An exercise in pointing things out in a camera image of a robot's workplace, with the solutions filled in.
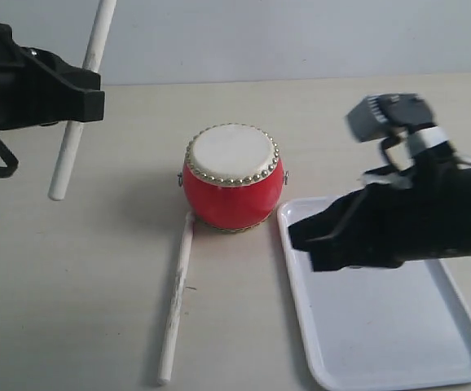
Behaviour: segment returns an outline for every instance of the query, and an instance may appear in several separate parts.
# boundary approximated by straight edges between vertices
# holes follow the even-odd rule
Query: drumstick
[[[98,72],[115,7],[116,0],[99,1],[95,22],[93,23],[87,44],[86,57],[83,61],[82,67],[84,69]],[[64,138],[59,149],[55,172],[53,173],[49,188],[49,198],[54,201],[60,201],[65,198],[82,132],[83,124],[81,122],[69,121],[65,127]]]
[[[188,261],[194,234],[194,214],[187,213],[185,228],[181,238],[181,248],[179,250],[178,268],[174,279],[174,289],[172,291],[172,301],[170,302],[170,312],[165,329],[165,339],[161,354],[160,373],[158,381],[160,384],[167,384],[172,376],[172,366],[174,365],[174,352],[176,350],[176,340],[178,339],[179,317],[181,312],[181,302],[183,299],[183,289],[185,278],[187,277]]]

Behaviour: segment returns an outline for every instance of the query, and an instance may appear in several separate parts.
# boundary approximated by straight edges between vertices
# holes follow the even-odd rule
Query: red drum
[[[286,178],[268,133],[224,124],[203,130],[188,144],[180,181],[199,219],[234,232],[270,216]]]

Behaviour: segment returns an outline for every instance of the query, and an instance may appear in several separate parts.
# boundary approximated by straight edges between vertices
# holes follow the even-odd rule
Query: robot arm
[[[314,271],[397,268],[405,261],[471,256],[471,165],[460,157],[416,94],[366,97],[347,116],[360,142],[383,138],[385,165],[364,173],[364,188],[289,228],[293,248]],[[388,150],[405,143],[413,166]]]
[[[60,121],[103,120],[104,92],[98,73],[73,67],[59,56],[13,42],[0,24],[0,130]],[[9,178],[18,160],[0,140],[0,178]]]

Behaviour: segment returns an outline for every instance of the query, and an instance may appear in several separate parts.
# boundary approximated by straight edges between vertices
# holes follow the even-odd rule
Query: table surface
[[[241,122],[273,134],[281,200],[340,195],[381,163],[344,115],[366,94],[422,94],[471,155],[471,74],[106,88],[64,201],[47,189],[63,124],[2,132],[0,391],[156,387],[188,210],[176,175],[189,139]],[[471,259],[447,262],[471,309]],[[244,234],[198,226],[168,390],[320,389],[307,369],[276,217]]]

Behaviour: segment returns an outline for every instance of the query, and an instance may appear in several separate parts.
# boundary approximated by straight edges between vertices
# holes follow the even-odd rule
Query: plastic tray
[[[328,391],[392,391],[471,383],[471,315],[439,260],[397,270],[314,273],[288,226],[332,199],[278,210],[310,371]]]

